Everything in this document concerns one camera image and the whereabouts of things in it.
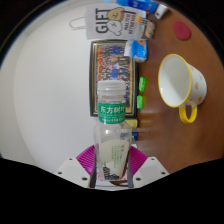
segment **picture frame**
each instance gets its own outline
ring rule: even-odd
[[[124,57],[126,40],[99,40],[91,42],[89,67],[90,116],[98,116],[97,82],[124,80],[126,82],[125,117],[137,118],[138,63]]]

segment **wooden table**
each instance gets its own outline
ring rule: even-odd
[[[156,24],[156,29],[153,39],[148,41],[148,59],[139,64],[139,76],[146,78],[147,85],[142,94],[145,107],[137,112],[138,149],[148,157],[157,157],[169,173],[222,158],[224,72],[220,59],[203,33],[176,10],[169,7],[169,12],[161,20],[154,14],[149,14],[148,18]],[[175,21],[183,21],[190,27],[189,40],[179,40],[175,36]],[[159,93],[159,65],[170,53],[182,56],[202,72],[207,82],[206,99],[199,105],[198,116],[192,124],[182,123],[178,108],[168,107]]]

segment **enamel mug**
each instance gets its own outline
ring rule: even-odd
[[[169,54],[160,64],[158,85],[163,101],[169,107],[179,107],[181,121],[193,123],[197,116],[197,105],[204,101],[207,94],[202,73],[181,56]],[[192,107],[190,118],[186,115],[186,105]]]

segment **green bottle label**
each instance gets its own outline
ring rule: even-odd
[[[125,103],[104,104],[98,103],[99,121],[104,124],[118,124],[125,121]]]

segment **water bottle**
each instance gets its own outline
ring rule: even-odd
[[[120,180],[126,171],[132,129],[125,121],[125,94],[123,80],[97,83],[98,122],[93,131],[97,168],[104,181]]]

